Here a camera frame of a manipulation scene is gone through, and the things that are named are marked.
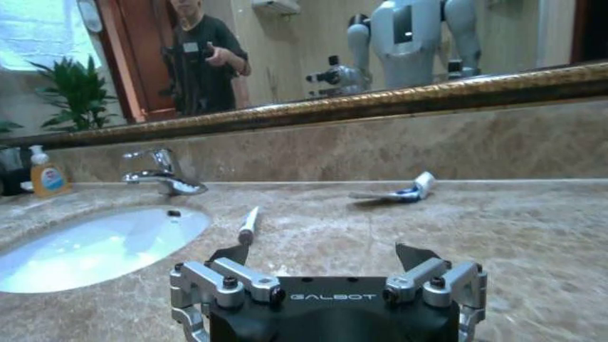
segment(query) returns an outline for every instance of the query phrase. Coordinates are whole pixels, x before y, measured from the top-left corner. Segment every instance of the white sink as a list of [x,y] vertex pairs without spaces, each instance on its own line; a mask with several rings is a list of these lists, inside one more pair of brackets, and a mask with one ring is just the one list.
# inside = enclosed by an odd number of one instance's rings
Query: white sink
[[63,291],[117,278],[167,257],[208,226],[205,214],[175,207],[112,210],[67,222],[0,256],[0,291]]

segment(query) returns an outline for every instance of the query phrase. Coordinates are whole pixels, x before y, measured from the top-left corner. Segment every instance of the soap dispenser bottle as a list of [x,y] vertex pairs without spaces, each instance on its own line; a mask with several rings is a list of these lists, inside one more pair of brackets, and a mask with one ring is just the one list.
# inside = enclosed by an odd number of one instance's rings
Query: soap dispenser bottle
[[29,147],[32,150],[32,184],[35,194],[48,197],[68,192],[71,185],[65,174],[51,162],[47,153],[43,152],[40,145]]

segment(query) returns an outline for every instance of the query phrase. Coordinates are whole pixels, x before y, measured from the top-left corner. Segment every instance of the person's hand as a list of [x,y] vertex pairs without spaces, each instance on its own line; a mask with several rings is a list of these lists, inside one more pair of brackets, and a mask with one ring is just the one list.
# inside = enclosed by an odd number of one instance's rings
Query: person's hand
[[205,59],[212,66],[224,66],[228,63],[231,52],[225,48],[213,46],[213,43],[207,42],[207,47],[213,51],[213,55]]

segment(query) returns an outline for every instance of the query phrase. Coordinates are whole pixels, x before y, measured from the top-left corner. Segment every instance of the bolt head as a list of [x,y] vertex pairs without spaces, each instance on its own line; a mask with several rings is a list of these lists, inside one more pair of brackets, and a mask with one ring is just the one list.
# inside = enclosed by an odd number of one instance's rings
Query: bolt head
[[269,293],[269,305],[281,304],[285,297],[287,297],[285,290],[283,290],[280,287],[276,287],[275,289],[272,289],[272,291]]
[[393,289],[381,290],[381,298],[384,299],[384,302],[391,305],[396,304],[399,300],[397,293]]
[[433,277],[433,279],[431,279],[431,286],[443,289],[445,287],[445,279],[439,276]]
[[227,290],[236,289],[239,286],[239,280],[233,276],[225,276],[223,280],[223,287]]

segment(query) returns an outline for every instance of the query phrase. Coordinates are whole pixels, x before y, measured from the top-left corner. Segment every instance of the man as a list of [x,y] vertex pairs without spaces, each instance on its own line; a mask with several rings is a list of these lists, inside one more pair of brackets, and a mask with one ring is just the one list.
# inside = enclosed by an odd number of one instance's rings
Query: man
[[203,12],[203,0],[171,0],[177,81],[185,115],[236,108],[232,80],[251,74],[247,52],[221,20]]

